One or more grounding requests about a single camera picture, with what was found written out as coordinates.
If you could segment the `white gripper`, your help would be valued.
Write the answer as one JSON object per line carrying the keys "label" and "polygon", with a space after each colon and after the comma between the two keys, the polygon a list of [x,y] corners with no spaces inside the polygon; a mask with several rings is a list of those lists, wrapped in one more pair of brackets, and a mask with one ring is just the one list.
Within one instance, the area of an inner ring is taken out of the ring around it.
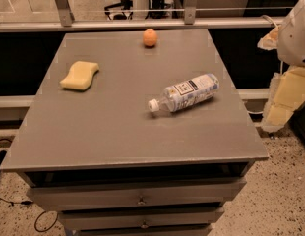
{"label": "white gripper", "polygon": [[262,129],[277,132],[305,102],[305,0],[299,0],[281,26],[262,37],[257,47],[277,49],[279,60],[291,65],[283,74],[274,73],[263,110]]}

